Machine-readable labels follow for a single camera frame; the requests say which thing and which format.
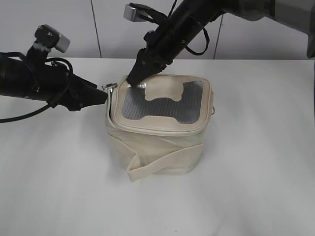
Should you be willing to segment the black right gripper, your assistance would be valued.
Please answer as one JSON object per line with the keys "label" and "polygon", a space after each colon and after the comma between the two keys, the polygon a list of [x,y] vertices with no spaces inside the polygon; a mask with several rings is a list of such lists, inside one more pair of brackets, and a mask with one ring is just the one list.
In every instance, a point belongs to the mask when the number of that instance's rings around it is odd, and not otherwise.
{"label": "black right gripper", "polygon": [[155,31],[148,32],[144,39],[147,46],[138,52],[134,67],[127,77],[131,86],[160,73],[184,49],[195,56],[203,55],[189,48],[188,44],[203,31],[203,24],[195,17],[183,17],[164,21]]}

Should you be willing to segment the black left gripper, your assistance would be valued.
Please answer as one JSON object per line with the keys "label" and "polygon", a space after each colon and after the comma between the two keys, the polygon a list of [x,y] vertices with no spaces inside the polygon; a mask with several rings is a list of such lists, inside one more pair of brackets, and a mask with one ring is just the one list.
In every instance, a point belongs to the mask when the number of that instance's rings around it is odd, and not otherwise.
{"label": "black left gripper", "polygon": [[63,59],[48,59],[52,65],[43,65],[36,70],[37,83],[26,90],[24,98],[45,101],[52,108],[60,105],[69,111],[102,105],[108,94],[68,69]]}

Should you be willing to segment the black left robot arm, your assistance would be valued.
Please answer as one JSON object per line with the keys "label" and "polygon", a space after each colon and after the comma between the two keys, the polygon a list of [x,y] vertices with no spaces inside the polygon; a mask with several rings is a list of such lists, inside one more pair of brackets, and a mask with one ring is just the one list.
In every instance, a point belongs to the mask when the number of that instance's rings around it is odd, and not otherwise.
{"label": "black left robot arm", "polygon": [[58,105],[69,111],[104,104],[107,93],[75,75],[63,59],[49,59],[38,65],[0,57],[0,94],[30,100],[45,101],[50,107]]}

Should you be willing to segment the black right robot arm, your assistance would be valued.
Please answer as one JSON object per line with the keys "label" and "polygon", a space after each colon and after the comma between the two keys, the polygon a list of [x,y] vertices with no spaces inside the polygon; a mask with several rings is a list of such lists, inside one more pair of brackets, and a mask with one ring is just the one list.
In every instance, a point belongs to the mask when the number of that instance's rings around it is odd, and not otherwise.
{"label": "black right robot arm", "polygon": [[315,56],[313,0],[184,0],[172,10],[165,15],[142,4],[129,3],[125,6],[125,19],[158,25],[156,30],[147,32],[144,37],[146,47],[139,50],[136,63],[127,77],[131,86],[162,72],[183,49],[196,55],[188,44],[205,30],[208,23],[225,13],[248,21],[267,17],[303,32],[308,36],[307,57],[312,59]]}

